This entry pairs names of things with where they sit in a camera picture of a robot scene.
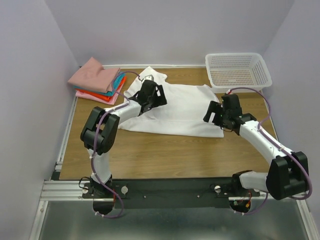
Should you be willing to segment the white t shirt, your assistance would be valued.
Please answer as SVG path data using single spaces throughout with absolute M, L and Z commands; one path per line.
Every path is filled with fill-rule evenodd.
M 167 104 L 121 123 L 119 129 L 164 135 L 224 137 L 220 127 L 203 121 L 210 101 L 219 101 L 211 87 L 206 84 L 168 83 L 166 74 L 157 72 L 150 66 L 139 75 L 141 79 L 147 75 L 154 75 L 154 82 L 163 86 Z

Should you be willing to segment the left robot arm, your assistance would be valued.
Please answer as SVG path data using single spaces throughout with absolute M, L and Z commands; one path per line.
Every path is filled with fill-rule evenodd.
M 125 102 L 112 108 L 92 109 L 80 134 L 91 165 L 89 183 L 81 187 L 83 198 L 105 198 L 110 194 L 112 173 L 110 150 L 114 145 L 120 124 L 167 104 L 162 85 L 144 80 L 140 90 Z

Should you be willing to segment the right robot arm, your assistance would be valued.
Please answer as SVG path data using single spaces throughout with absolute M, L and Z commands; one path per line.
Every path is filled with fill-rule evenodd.
M 258 190 L 270 194 L 276 200 L 292 198 L 307 199 L 313 192 L 309 176 L 307 156 L 294 152 L 277 141 L 264 130 L 261 123 L 250 113 L 243 113 L 239 97 L 226 93 L 222 102 L 211 101 L 203 118 L 222 130 L 229 130 L 248 141 L 268 162 L 268 172 L 245 170 L 235 173 L 230 191 L 241 196 L 247 190 Z

